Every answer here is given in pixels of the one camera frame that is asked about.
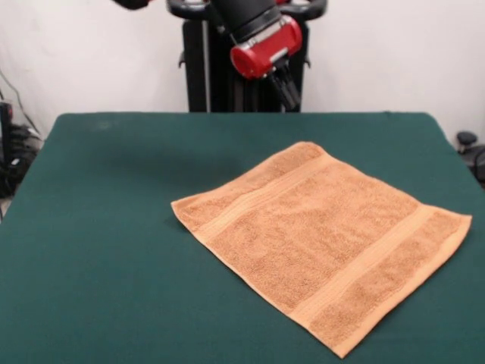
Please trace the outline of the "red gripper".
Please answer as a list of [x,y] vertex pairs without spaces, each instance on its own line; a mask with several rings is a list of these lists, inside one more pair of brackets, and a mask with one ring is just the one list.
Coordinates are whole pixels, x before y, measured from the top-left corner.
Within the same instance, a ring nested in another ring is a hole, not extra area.
[[283,15],[249,40],[230,50],[230,60],[236,70],[246,79],[260,79],[269,74],[282,106],[295,109],[300,104],[300,94],[289,68],[290,57],[302,47],[302,31],[295,19]]

